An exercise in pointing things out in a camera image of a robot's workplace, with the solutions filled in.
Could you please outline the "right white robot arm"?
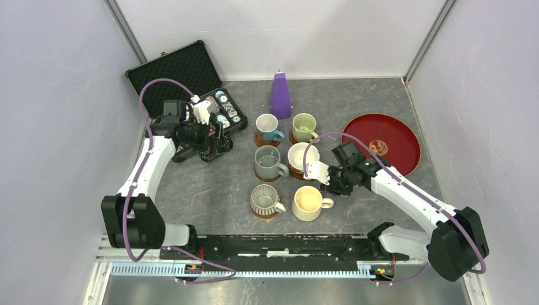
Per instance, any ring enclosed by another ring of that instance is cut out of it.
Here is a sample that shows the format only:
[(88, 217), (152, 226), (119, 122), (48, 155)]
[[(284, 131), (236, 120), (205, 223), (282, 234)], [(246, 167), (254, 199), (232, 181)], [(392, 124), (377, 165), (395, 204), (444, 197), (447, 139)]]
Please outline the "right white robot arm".
[(375, 259), (403, 254), (425, 261), (445, 280), (465, 273), (486, 272), (489, 248), (479, 214), (470, 207), (455, 208), (407, 180), (383, 158), (366, 157), (352, 141), (332, 150), (337, 166), (328, 169), (321, 187), (349, 195), (355, 186), (382, 196), (410, 216), (421, 231), (384, 222), (368, 232), (367, 251)]

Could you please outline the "orange-brown wooden coaster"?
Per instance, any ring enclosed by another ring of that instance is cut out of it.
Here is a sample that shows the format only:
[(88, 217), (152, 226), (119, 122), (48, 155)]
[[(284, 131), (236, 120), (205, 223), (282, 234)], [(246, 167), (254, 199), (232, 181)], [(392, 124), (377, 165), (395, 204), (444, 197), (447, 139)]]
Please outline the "orange-brown wooden coaster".
[(260, 219), (270, 219), (279, 214), (279, 211), (273, 209), (252, 209), (251, 211)]

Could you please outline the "black poker chip case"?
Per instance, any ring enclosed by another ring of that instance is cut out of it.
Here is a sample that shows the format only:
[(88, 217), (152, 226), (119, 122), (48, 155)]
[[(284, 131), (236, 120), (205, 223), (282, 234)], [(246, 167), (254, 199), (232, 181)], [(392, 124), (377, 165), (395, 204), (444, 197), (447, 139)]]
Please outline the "black poker chip case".
[(129, 69), (125, 76), (154, 122), (163, 114), (165, 100), (182, 100), (193, 105), (191, 97), (197, 95), (201, 100), (217, 103), (225, 132), (230, 137), (248, 125), (246, 115), (227, 89), (223, 88), (206, 45), (201, 40)]

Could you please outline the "blue white mug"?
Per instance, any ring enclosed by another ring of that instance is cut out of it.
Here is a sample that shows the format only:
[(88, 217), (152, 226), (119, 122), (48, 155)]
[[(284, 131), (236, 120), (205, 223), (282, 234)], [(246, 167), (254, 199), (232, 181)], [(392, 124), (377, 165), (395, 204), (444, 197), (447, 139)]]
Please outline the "blue white mug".
[(263, 140), (270, 142), (277, 136), (285, 139), (285, 134), (278, 129), (278, 119), (272, 114), (262, 114), (256, 119), (256, 128), (263, 136)]

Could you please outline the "grey striped mug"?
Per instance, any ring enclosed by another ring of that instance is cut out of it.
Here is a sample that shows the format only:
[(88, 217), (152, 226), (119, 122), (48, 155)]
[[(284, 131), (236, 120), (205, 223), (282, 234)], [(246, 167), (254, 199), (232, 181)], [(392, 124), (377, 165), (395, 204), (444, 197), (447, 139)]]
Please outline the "grey striped mug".
[(251, 209), (273, 209), (279, 213), (287, 211), (286, 206), (281, 203), (278, 192), (269, 184), (261, 184), (255, 187), (250, 195)]

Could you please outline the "cream yellow mug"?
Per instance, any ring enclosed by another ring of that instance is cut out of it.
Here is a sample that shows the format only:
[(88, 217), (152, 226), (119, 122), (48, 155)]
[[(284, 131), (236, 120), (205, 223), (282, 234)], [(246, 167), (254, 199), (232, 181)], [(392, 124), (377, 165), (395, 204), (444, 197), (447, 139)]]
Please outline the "cream yellow mug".
[(322, 209), (333, 206), (333, 199), (324, 198), (315, 187), (303, 186), (294, 195), (292, 212), (299, 220), (310, 222), (318, 218)]

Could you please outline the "red round tray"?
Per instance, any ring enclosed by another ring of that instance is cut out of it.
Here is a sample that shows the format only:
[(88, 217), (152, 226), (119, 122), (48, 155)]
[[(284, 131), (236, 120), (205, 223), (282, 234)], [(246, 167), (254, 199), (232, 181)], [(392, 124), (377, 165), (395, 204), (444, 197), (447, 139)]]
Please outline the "red round tray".
[(402, 175), (409, 175), (419, 165), (419, 140), (415, 133), (397, 118), (378, 113), (363, 114), (352, 119), (343, 132), (360, 139)]

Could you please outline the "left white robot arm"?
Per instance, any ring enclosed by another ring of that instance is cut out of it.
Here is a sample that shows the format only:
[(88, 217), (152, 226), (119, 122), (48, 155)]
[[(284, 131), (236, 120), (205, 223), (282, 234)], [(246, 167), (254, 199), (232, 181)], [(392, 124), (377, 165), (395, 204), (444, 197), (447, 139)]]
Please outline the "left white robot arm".
[(169, 161), (178, 148), (192, 149), (202, 160), (211, 161), (228, 152), (233, 142), (225, 132), (220, 107), (204, 100), (195, 105), (167, 100), (176, 109), (169, 117), (151, 123), (135, 168), (117, 194), (101, 203), (109, 243), (113, 248), (158, 249), (175, 246), (185, 259), (200, 250), (188, 225), (167, 224), (154, 199)]

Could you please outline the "brown wooden coaster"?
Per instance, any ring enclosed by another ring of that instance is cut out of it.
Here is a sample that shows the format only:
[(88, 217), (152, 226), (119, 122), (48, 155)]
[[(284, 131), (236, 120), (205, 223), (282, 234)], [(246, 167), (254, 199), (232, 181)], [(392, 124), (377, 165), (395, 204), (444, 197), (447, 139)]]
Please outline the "brown wooden coaster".
[(262, 146), (273, 146), (273, 147), (277, 147), (280, 145), (282, 141), (282, 138), (280, 136), (277, 136), (276, 140), (272, 140), (270, 142), (266, 142), (263, 140), (263, 136), (260, 132), (256, 131), (255, 134), (254, 134), (254, 142), (257, 144), (257, 146), (259, 147), (262, 147)]
[(303, 172), (300, 172), (293, 167), (289, 167), (289, 172), (295, 179), (304, 180)]
[(313, 136), (310, 132), (296, 132), (295, 130), (291, 130), (289, 138), (294, 145), (298, 143), (309, 143), (313, 139)]
[(279, 178), (281, 177), (281, 175), (278, 174), (276, 177), (267, 179), (267, 178), (264, 178), (264, 177), (258, 175), (256, 172), (255, 172), (255, 176), (256, 176), (259, 180), (264, 181), (264, 182), (273, 182), (273, 181), (276, 181), (277, 179), (279, 179)]

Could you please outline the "light green mug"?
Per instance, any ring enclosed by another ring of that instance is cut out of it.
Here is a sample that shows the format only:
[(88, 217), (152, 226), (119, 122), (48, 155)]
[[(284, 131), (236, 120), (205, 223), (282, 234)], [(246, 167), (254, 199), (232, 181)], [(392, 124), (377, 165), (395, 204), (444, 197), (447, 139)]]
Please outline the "light green mug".
[(294, 117), (291, 130), (295, 130), (296, 132), (310, 132), (313, 139), (315, 139), (318, 137), (318, 133), (315, 131), (316, 127), (317, 121), (314, 116), (308, 113), (300, 113)]

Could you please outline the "grey-green mug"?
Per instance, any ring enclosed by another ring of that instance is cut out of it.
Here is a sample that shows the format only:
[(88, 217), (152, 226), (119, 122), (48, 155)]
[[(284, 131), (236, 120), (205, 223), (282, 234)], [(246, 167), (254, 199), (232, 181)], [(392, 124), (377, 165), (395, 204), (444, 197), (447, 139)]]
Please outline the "grey-green mug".
[(278, 174), (282, 177), (289, 176), (289, 169), (281, 162), (281, 155), (276, 147), (262, 146), (254, 155), (254, 172), (270, 179)]

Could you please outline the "white red-handled mug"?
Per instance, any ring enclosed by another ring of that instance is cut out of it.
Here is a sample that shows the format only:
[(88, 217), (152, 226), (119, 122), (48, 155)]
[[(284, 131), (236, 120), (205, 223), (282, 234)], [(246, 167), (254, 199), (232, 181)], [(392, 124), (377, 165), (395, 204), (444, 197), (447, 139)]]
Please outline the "white red-handled mug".
[[(294, 144), (287, 153), (289, 167), (293, 167), (300, 172), (304, 172), (304, 153), (309, 143)], [(320, 153), (315, 146), (310, 146), (306, 153), (306, 164), (312, 161), (319, 161)]]

